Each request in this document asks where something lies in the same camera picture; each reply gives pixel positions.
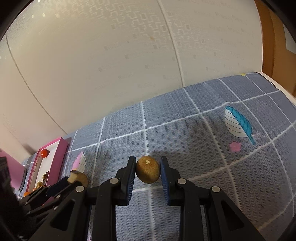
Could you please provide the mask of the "wooden door frame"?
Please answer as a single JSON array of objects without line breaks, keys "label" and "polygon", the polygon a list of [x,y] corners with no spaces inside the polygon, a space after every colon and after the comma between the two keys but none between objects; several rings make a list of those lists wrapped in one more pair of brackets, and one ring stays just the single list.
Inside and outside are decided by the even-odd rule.
[{"label": "wooden door frame", "polygon": [[295,96],[295,44],[280,18],[263,1],[255,1],[262,28],[262,72]]}]

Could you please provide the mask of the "red cherry tomato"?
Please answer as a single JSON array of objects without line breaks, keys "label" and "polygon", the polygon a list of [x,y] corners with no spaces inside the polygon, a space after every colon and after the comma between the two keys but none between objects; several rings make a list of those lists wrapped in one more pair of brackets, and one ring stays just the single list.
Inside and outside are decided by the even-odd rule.
[{"label": "red cherry tomato", "polygon": [[47,150],[47,149],[43,149],[43,150],[41,150],[40,155],[41,155],[42,158],[46,158],[46,157],[49,156],[49,153],[50,153],[49,150]]}]

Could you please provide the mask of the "dark eggplant slice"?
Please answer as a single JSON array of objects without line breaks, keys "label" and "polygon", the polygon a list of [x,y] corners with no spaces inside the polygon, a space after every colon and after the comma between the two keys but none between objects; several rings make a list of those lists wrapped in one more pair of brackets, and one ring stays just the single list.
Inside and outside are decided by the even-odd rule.
[{"label": "dark eggplant slice", "polygon": [[80,182],[82,186],[87,188],[87,186],[88,186],[88,178],[87,178],[87,176],[84,173],[79,172],[77,170],[71,170],[70,171],[70,176],[68,178],[68,182],[69,183],[74,183],[76,181]]}]

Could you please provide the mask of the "small tan round fruit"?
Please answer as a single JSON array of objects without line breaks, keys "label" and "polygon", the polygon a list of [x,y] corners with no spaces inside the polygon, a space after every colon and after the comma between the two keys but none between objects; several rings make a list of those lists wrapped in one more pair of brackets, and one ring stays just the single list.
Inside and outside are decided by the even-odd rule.
[{"label": "small tan round fruit", "polygon": [[140,181],[146,184],[156,182],[160,173],[158,162],[151,156],[143,156],[136,163],[136,175]]}]

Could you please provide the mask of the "pink shallow box tray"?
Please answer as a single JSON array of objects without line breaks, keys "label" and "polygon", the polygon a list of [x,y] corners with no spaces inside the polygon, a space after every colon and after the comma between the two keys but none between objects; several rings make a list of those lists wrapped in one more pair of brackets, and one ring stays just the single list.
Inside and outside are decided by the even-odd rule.
[{"label": "pink shallow box tray", "polygon": [[[37,182],[42,181],[42,177],[47,171],[49,171],[47,185],[53,185],[58,181],[67,147],[68,142],[66,140],[57,138],[37,151],[25,181],[25,192],[32,192]],[[42,158],[40,155],[43,149],[50,151],[46,158]]]}]

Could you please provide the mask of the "dark shiitake mushroom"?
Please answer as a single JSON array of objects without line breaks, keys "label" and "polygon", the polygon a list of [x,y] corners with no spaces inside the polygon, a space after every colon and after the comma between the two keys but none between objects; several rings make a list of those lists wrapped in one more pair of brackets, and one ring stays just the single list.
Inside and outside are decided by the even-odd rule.
[{"label": "dark shiitake mushroom", "polygon": [[47,171],[47,172],[43,175],[43,177],[42,177],[42,183],[43,183],[44,186],[47,185],[48,176],[49,176],[49,171]]}]

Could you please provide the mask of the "grey checked play mat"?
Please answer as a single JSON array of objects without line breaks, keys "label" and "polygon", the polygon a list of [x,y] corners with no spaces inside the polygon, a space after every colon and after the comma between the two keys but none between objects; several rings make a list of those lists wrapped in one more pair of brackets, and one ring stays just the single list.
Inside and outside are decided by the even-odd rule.
[{"label": "grey checked play mat", "polygon": [[213,79],[128,108],[67,135],[60,177],[80,153],[89,186],[129,156],[168,158],[195,185],[221,189],[266,240],[295,215],[295,104],[258,73]]}]

